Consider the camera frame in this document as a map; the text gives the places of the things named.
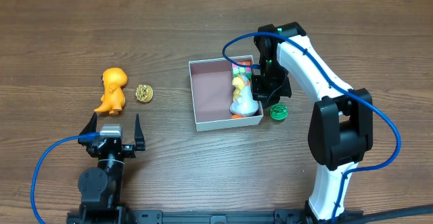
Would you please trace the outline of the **white plush duck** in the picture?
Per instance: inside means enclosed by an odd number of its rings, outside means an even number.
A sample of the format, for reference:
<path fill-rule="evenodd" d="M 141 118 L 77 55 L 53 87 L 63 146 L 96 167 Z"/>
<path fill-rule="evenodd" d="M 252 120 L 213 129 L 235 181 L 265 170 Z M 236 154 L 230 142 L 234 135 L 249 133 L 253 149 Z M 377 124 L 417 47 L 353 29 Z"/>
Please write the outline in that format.
<path fill-rule="evenodd" d="M 251 82 L 244 74 L 238 74 L 232 80 L 235 87 L 233 102 L 230 106 L 232 119 L 254 116 L 258 111 L 258 102 L 253 100 Z"/>

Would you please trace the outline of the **white box pink interior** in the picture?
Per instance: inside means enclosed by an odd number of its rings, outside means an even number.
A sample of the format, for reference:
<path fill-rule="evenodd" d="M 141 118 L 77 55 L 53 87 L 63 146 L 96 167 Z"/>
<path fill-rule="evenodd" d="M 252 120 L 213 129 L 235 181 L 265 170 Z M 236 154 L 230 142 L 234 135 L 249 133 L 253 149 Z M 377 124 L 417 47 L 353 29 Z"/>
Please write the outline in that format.
<path fill-rule="evenodd" d="M 263 118 L 261 105 L 252 116 L 232 117 L 233 64 L 225 58 L 190 61 L 189 75 L 196 131 L 252 126 Z"/>

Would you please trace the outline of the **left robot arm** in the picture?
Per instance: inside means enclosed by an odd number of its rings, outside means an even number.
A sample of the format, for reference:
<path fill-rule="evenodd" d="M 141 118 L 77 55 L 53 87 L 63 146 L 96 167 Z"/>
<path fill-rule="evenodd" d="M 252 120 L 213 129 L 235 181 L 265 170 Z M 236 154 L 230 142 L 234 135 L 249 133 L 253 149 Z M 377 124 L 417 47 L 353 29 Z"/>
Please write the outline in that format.
<path fill-rule="evenodd" d="M 134 144 L 122 142 L 121 125 L 104 125 L 97 131 L 97 115 L 79 134 L 78 143 L 85 147 L 97 166 L 86 169 L 78 179 L 81 204 L 77 213 L 67 215 L 67 223 L 136 224 L 137 217 L 122 202 L 124 160 L 145 150 L 140 120 L 135 118 Z"/>

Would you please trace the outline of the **multicoloured puzzle cube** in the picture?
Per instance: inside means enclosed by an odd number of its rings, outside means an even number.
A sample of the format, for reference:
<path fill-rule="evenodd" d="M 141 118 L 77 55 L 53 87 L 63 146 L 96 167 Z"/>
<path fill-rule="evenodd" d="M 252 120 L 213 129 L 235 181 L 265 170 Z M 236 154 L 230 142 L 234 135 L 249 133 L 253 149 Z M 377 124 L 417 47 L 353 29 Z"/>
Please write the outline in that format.
<path fill-rule="evenodd" d="M 246 76 L 248 79 L 251 79 L 252 77 L 252 69 L 249 67 L 251 65 L 251 62 L 245 61 L 245 62 L 237 62 L 240 64 L 240 66 L 232 64 L 232 75 L 233 77 L 236 77 L 239 74 L 242 74 Z"/>

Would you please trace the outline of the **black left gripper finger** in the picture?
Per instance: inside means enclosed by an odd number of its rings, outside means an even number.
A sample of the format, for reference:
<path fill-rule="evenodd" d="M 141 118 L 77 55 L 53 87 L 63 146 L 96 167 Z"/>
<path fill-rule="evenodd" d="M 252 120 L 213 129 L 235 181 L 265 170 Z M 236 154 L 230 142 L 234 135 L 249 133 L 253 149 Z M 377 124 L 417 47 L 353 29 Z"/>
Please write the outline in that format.
<path fill-rule="evenodd" d="M 143 131 L 141 129 L 140 119 L 138 114 L 136 114 L 136 118 L 135 118 L 134 139 L 135 139 L 135 150 L 145 151 L 145 138 L 144 138 Z"/>
<path fill-rule="evenodd" d="M 90 121 L 84 127 L 84 129 L 79 133 L 79 135 L 84 135 L 84 137 L 79 138 L 77 141 L 83 146 L 87 146 L 93 142 L 95 139 L 94 134 L 97 128 L 97 113 L 94 112 Z"/>

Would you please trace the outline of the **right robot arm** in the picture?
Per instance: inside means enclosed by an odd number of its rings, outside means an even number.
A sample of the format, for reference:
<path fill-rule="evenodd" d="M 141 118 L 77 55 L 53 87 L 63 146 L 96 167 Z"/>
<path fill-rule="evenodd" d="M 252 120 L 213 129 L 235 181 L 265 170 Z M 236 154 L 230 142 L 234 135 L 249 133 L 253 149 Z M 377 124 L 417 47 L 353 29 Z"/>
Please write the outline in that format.
<path fill-rule="evenodd" d="M 286 223 L 329 223 L 344 216 L 345 171 L 355 169 L 373 145 L 373 115 L 366 106 L 343 94 L 353 88 L 321 59 L 305 30 L 297 22 L 258 28 L 254 44 L 259 50 L 260 73 L 252 78 L 252 96 L 264 108 L 292 94 L 292 76 L 313 105 L 307 137 L 317 162 L 315 186 L 298 217 Z"/>

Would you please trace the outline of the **gold lattice wheel toy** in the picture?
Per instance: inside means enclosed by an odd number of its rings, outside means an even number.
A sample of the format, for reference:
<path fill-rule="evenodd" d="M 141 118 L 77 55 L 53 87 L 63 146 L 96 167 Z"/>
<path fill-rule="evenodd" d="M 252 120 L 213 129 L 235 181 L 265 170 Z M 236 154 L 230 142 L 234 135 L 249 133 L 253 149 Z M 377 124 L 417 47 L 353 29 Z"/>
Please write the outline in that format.
<path fill-rule="evenodd" d="M 153 98 L 153 89 L 149 85 L 138 85 L 135 96 L 138 101 L 148 103 Z"/>

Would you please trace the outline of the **orange dinosaur toy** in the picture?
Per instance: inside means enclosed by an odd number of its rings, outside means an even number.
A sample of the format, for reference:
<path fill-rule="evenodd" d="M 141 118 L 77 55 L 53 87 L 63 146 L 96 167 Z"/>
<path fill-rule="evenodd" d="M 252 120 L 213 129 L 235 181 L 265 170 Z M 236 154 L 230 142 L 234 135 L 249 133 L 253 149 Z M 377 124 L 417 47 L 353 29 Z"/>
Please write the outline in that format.
<path fill-rule="evenodd" d="M 103 72 L 101 80 L 104 94 L 101 97 L 101 105 L 94 109 L 94 112 L 117 115 L 126 102 L 122 88 L 127 84 L 128 77 L 121 68 L 109 68 Z"/>

